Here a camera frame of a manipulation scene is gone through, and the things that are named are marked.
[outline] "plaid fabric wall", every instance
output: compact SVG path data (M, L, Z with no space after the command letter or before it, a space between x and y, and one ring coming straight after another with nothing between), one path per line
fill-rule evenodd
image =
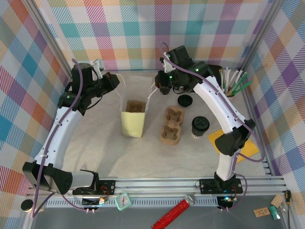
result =
M252 66L250 89L277 175L305 225L305 1L286 0Z
M44 144L68 78L21 0L0 2L0 228L14 229L30 185L23 163Z
M36 2L68 61L101 58L106 69L123 70L160 69L160 42L185 45L196 60L236 68L272 0Z

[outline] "small clock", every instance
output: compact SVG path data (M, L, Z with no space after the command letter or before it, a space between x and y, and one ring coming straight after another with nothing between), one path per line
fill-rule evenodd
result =
M130 205L132 205L132 202L130 201L130 198L127 193L120 194L115 199L116 206L118 207L118 210L123 211L125 208L128 208Z

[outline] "yellow paper sheet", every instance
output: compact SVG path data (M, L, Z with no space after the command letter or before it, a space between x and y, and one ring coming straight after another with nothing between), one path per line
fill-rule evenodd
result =
M216 132L208 135L209 140L211 141L212 145L214 146L214 148L216 149L218 154L220 154L220 151L217 149L217 147L215 145L215 140L223 134L224 134L224 132L222 130L217 130ZM241 150L241 153L247 157L253 156L254 154L257 154L258 152L259 152L259 149L250 139L248 139L246 141L244 147ZM237 163L241 162L242 160L244 160L244 158L242 156L239 156L237 159Z

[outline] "metal bracket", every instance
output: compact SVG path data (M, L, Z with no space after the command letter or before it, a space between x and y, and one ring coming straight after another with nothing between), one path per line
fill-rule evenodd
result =
M96 190L87 188L87 187L79 187L73 190L72 195L74 196L104 196L106 195L114 195L115 191L115 180L99 180L96 182Z
M241 180L235 178L231 184L226 188L219 190L219 187L215 185L215 179L200 179L199 187L201 194L241 194L243 193L243 187Z

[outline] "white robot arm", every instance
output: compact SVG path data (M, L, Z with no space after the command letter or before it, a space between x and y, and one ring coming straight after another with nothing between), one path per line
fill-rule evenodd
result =
M155 85L161 93L168 94L171 89L183 89L184 92L193 90L209 106L224 132L215 141L215 145L221 153L214 180L205 181L205 184L208 184L207 186L210 188L207 188L206 192L201 190L201 193L234 192L232 186L241 187L240 180L232 171L234 159L250 137L248 129L254 129L254 121L252 119L246 120L235 109L221 90L220 82L217 82L210 66L202 61L193 62L184 46L164 52L163 56L164 58L160 58L160 61L163 63L164 71L159 71L155 77Z
M206 79L219 89L219 93L223 93L221 88L218 86L215 77L209 76ZM224 134L229 134L234 128L239 128L241 126L241 124L237 122L237 120L230 114L219 96L217 96L214 91L211 90L211 87L208 84L198 83L194 87L194 91L205 101L210 110L216 116ZM235 113L239 119L245 120L245 117L235 109L231 102L227 98L225 99L227 100L228 104L235 110ZM233 160L234 156L220 154L218 169L216 173L224 181L229 180L233 176Z
M71 71L73 81L67 85L65 92L60 96L55 122L41 151L32 163L26 162L22 168L30 183L33 186L39 185L39 189L42 190L65 194L70 189L89 187L87 190L90 192L101 192L97 173L85 170L72 173L63 171L63 161L72 134L86 110L95 106L103 95L113 91L120 82L115 74L109 72L101 74L103 65L99 60L95 61L93 66L81 63L80 68L79 70L75 65ZM80 71L82 74L81 90ZM92 72L96 74L97 79L94 80ZM90 106L92 98L95 97L99 97L100 100ZM45 154L47 144L49 146L47 154ZM41 167L42 173L39 181L38 175Z

